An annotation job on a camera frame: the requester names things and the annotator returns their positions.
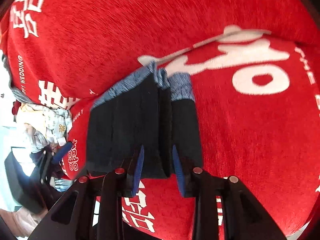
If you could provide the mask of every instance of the blue handle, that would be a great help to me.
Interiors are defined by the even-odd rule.
[[[73,147],[72,142],[67,142],[53,157],[51,160],[52,164],[58,164],[61,159],[70,151]]]

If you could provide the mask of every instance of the black chair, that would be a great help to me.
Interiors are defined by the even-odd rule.
[[[44,208],[49,210],[62,196],[61,192],[48,183],[41,183],[41,168],[35,167],[28,177],[13,152],[9,153],[4,166],[13,198],[34,214],[40,213]]]

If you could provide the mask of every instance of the metal screw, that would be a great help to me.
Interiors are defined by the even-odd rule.
[[[232,182],[232,183],[237,183],[237,182],[239,181],[239,179],[238,179],[236,176],[231,176],[231,177],[229,178],[229,180],[230,180],[230,182]]]
[[[116,174],[123,174],[125,172],[124,168],[116,168],[115,173]]]
[[[79,181],[80,183],[86,183],[86,182],[88,181],[88,177],[87,177],[87,176],[82,176],[82,177],[80,177],[80,178],[78,179],[78,181]]]
[[[201,174],[202,173],[202,169],[200,167],[195,167],[195,168],[193,168],[193,172],[195,174]]]

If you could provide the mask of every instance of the pile of clothes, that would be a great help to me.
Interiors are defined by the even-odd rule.
[[[32,153],[39,152],[49,144],[52,147],[64,146],[72,128],[70,111],[35,104],[21,104],[16,122]]]

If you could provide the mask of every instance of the fuzzy red fabric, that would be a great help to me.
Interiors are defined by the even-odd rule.
[[[12,110],[11,110],[13,115],[16,115],[18,113],[18,110],[19,110],[20,106],[21,106],[21,103],[19,101],[16,100],[15,102],[13,102],[13,107],[12,107]]]
[[[312,78],[320,75],[320,32],[299,0],[16,0],[1,22],[1,46],[22,92],[38,104],[71,107],[74,148],[64,164],[73,179],[84,165],[90,107],[98,95],[140,67],[137,57],[164,57],[228,25],[272,34],[217,41],[169,66],[197,70],[191,80],[204,168],[238,176],[291,234],[310,215],[320,170],[320,98]],[[281,59],[235,65],[218,59],[234,51],[230,45],[250,44],[274,49]],[[249,58],[260,54],[251,50]],[[212,69],[210,60],[223,64]],[[211,69],[199,70],[204,62]],[[268,74],[242,75],[241,69],[261,65],[283,71],[288,87],[252,94],[255,85],[246,84],[278,84]],[[179,196],[175,177],[145,179],[140,186],[136,199],[123,201],[125,221],[160,239],[188,239],[194,201]]]

